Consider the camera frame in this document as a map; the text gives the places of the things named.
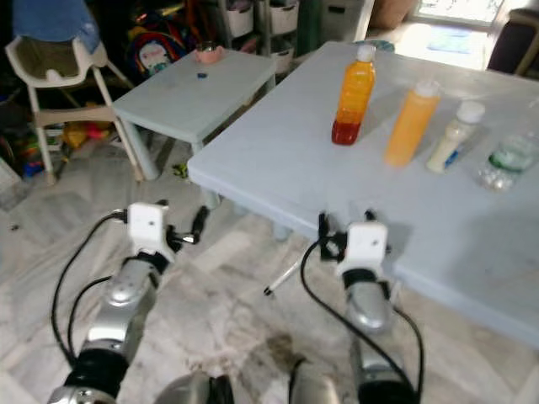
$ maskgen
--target black cable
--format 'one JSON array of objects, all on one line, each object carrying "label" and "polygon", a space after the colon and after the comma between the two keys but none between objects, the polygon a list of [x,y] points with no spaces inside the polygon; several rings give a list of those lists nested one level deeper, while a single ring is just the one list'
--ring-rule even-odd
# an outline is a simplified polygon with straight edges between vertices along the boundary
[{"label": "black cable", "polygon": [[411,390],[415,391],[414,386],[410,382],[410,379],[406,376],[406,374],[403,372],[403,370],[398,366],[398,364],[395,363],[395,361],[384,351],[380,345],[375,343],[372,339],[370,339],[364,332],[362,332],[359,328],[357,328],[354,324],[349,322],[346,318],[341,316],[335,309],[333,309],[330,305],[325,303],[323,300],[321,300],[315,293],[311,290],[309,285],[307,284],[307,281],[305,279],[305,265],[307,263],[307,259],[309,258],[309,255],[314,251],[314,249],[321,244],[322,242],[327,241],[328,238],[322,238],[317,241],[315,241],[313,244],[309,246],[309,248],[305,251],[305,254],[302,258],[302,264],[300,265],[300,276],[302,279],[303,288],[305,291],[311,296],[311,298],[316,301],[325,311],[327,311],[329,314],[331,314],[335,319],[337,319],[339,322],[341,322],[346,328],[348,328],[356,337],[362,339],[366,342],[367,345],[369,345],[377,354],[379,354],[388,364],[391,366],[392,370],[398,375],[398,377],[403,381],[403,383]]},{"label": "black cable", "polygon": [[105,217],[102,217],[99,219],[99,221],[93,225],[92,230],[89,232],[89,234],[86,236],[84,241],[81,243],[80,246],[78,246],[77,251],[73,254],[73,256],[69,259],[66,266],[61,271],[60,277],[58,278],[58,282],[56,283],[56,288],[54,290],[54,295],[52,297],[52,307],[51,307],[51,325],[52,325],[52,333],[54,334],[54,339],[56,340],[56,343],[58,344],[58,347],[60,348],[61,352],[63,353],[64,357],[66,358],[66,361],[73,366],[75,362],[75,357],[71,355],[71,352],[67,349],[66,344],[61,339],[60,334],[60,328],[58,327],[58,319],[56,317],[56,312],[58,310],[58,300],[60,297],[60,289],[63,284],[64,279],[66,278],[67,271],[77,259],[78,254],[86,247],[86,244],[90,241],[90,238],[92,238],[93,234],[99,229],[99,227],[105,223],[106,221],[110,219],[118,218],[117,213],[111,213]]},{"label": "black cable", "polygon": [[415,334],[415,338],[417,339],[418,343],[418,351],[419,351],[419,366],[418,366],[418,386],[416,389],[416,394],[418,397],[418,402],[421,401],[421,396],[423,395],[423,384],[424,384],[424,343],[423,343],[423,337],[421,336],[421,331],[419,330],[419,327],[415,323],[414,319],[408,314],[406,314],[404,311],[399,309],[398,307],[394,306],[393,310],[404,319],[405,322],[409,324],[409,326],[412,328]]},{"label": "black cable", "polygon": [[80,303],[80,300],[83,298],[84,294],[87,291],[92,289],[96,284],[102,284],[110,278],[110,276],[104,276],[103,278],[93,280],[92,282],[84,286],[80,292],[78,292],[77,298],[73,302],[73,307],[71,309],[71,313],[69,314],[69,322],[67,324],[67,346],[69,347],[69,353],[73,358],[77,357],[77,355],[75,354],[75,348],[73,347],[73,326],[75,324],[75,318],[77,317],[78,304]]}]

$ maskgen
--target bottle cap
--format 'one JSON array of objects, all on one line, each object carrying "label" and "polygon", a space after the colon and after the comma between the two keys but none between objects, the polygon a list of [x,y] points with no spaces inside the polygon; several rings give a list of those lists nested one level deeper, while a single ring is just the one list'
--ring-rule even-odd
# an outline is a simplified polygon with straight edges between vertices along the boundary
[{"label": "bottle cap", "polygon": [[475,101],[462,101],[456,117],[467,124],[478,123],[485,114],[485,106]]},{"label": "bottle cap", "polygon": [[435,80],[419,80],[415,85],[414,92],[421,97],[432,98],[440,95],[440,84]]},{"label": "bottle cap", "polygon": [[376,52],[376,47],[373,45],[363,44],[357,48],[357,60],[358,61],[372,61],[374,59],[374,54]]}]

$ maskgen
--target tiled floor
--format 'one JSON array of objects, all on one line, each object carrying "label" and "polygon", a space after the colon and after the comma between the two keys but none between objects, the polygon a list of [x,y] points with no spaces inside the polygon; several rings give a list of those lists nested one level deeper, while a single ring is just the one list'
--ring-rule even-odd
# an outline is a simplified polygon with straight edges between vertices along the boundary
[{"label": "tiled floor", "polygon": [[[47,188],[37,178],[28,199],[8,214],[0,212],[2,402],[46,402],[66,377],[48,312],[61,266],[93,222],[135,200],[166,198],[171,223],[189,228],[199,190],[174,177],[170,168],[188,155],[187,146],[177,143],[163,175],[137,185],[120,151],[88,147],[67,165],[56,186]],[[14,224],[20,226],[16,231],[11,230]],[[344,329],[309,300],[296,278],[274,298],[262,294],[306,245],[297,235],[276,242],[267,220],[237,216],[224,201],[211,213],[202,243],[180,252],[166,273],[119,402],[152,402],[168,382],[193,369],[231,374],[237,402],[286,402],[294,354],[306,355],[333,374],[344,402],[354,402]],[[111,224],[97,234],[67,277],[61,296],[63,326],[82,285],[114,271],[127,253],[122,225]],[[328,265],[313,261],[311,271],[317,290],[342,308],[342,286]],[[99,287],[92,291],[79,310],[77,346],[92,321],[99,292]],[[539,360],[532,349],[408,290],[403,290],[402,303],[419,321],[426,342],[423,402],[539,402]],[[398,324],[397,335],[414,375],[414,338],[403,324]]]}]

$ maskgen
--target light blue table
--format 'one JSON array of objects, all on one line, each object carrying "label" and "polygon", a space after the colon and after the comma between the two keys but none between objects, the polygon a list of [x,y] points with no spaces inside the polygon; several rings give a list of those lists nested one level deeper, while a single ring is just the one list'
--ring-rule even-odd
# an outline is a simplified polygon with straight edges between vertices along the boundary
[{"label": "light blue table", "polygon": [[[204,72],[206,78],[198,78]],[[146,179],[159,175],[141,142],[136,125],[191,144],[202,150],[203,140],[266,84],[275,86],[275,63],[266,57],[227,50],[223,59],[203,65],[189,54],[150,77],[114,102]],[[218,196],[204,192],[209,208]]]},{"label": "light blue table", "polygon": [[[318,212],[341,224],[374,208],[389,226],[388,270],[410,288],[539,348],[539,167],[507,194],[474,175],[514,132],[539,83],[386,52],[361,138],[331,142],[352,45],[327,43],[189,161],[189,175],[238,204],[314,239]],[[444,88],[425,142],[404,169],[382,155],[400,104],[420,77]],[[424,165],[460,99],[486,105],[478,144],[443,176]]]}]

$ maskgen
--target bottle label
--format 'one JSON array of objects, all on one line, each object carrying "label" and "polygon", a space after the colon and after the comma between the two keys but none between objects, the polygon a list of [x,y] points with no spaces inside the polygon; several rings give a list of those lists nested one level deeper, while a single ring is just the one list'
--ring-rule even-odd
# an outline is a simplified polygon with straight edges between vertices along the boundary
[{"label": "bottle label", "polygon": [[447,158],[447,160],[444,162],[444,168],[448,168],[453,162],[455,162],[456,158],[462,151],[462,146],[459,146],[455,151]]},{"label": "bottle label", "polygon": [[523,156],[522,153],[512,151],[507,147],[500,147],[488,157],[488,162],[494,167],[510,173],[522,173],[532,161],[533,158]]}]

